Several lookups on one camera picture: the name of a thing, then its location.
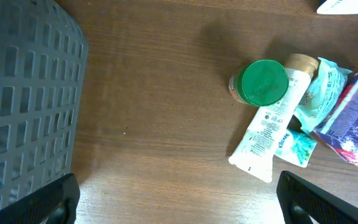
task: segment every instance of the laundry basket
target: laundry basket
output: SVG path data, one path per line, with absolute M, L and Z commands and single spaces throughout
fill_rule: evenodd
M 70 172 L 88 43 L 52 0 L 0 0 L 0 209 Z

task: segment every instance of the light blue wrapper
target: light blue wrapper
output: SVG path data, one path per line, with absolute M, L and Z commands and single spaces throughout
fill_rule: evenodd
M 321 63 L 318 76 L 312 81 L 294 112 L 306 134 L 323 122 L 334 108 L 347 82 L 347 75 L 352 72 L 339 68 L 335 62 L 321 57 L 319 59 Z
M 275 155 L 294 165 L 306 168 L 316 145 L 317 141 L 307 134 L 287 129 L 278 143 Z

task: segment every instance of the wooden surface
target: wooden surface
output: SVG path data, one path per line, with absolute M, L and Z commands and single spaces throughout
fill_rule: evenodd
M 231 72 L 290 53 L 358 70 L 358 15 L 317 0 L 60 0 L 89 40 L 72 171 L 77 223 L 283 223 L 282 170 L 358 207 L 358 168 L 318 146 L 307 169 L 273 160 L 265 184 L 231 166 L 257 108 Z

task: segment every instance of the green bottle cap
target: green bottle cap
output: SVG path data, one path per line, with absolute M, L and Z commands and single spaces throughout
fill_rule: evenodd
M 285 68 L 274 60 L 259 60 L 241 71 L 237 79 L 240 97 L 253 106 L 268 106 L 281 100 L 289 79 Z

